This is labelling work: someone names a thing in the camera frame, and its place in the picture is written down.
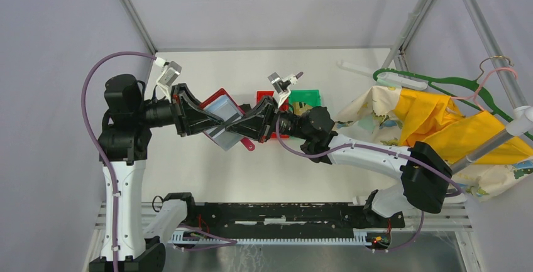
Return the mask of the red leather card holder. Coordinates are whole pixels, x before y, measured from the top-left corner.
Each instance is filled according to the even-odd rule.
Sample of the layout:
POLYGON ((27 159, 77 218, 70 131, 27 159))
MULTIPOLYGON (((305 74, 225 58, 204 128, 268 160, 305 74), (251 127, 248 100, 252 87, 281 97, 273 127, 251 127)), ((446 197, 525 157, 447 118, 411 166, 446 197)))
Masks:
POLYGON ((225 130, 227 122, 238 121, 244 116, 244 112, 223 88, 202 102, 200 108, 224 121, 222 126, 204 131, 204 134, 221 149, 228 151, 236 144, 241 143, 248 151, 255 150, 255 145, 249 138, 225 130))

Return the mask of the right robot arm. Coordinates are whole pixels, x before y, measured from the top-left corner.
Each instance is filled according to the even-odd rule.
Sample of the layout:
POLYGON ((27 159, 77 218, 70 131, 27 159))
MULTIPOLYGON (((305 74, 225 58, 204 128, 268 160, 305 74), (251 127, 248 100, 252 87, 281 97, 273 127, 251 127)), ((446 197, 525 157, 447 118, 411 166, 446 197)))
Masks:
POLYGON ((264 97, 224 128, 261 143, 273 133, 299 138, 303 140, 300 150, 287 147, 287 151, 316 163, 355 166, 398 180, 398 184, 375 190, 367 198, 363 219, 369 226, 378 227, 393 214, 409 209, 441 212, 452 173, 428 144, 404 147, 367 143, 339 134, 334 125, 326 107, 313 107, 297 115, 278 110, 273 98, 264 97))

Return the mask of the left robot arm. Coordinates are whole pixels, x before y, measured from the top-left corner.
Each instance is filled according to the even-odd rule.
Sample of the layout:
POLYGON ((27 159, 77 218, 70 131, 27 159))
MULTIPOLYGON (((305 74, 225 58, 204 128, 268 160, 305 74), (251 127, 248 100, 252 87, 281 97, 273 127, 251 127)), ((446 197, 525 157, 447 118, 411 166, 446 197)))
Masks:
POLYGON ((108 109, 96 147, 106 183, 106 232, 100 256, 90 271, 162 271, 166 245, 179 226, 191 226, 197 209, 191 193, 170 193, 156 217, 142 224, 141 188, 151 130, 173 125, 179 136, 220 126, 222 119, 203 110, 186 84, 177 84, 161 101, 144 98, 145 83, 122 74, 105 84, 108 109))

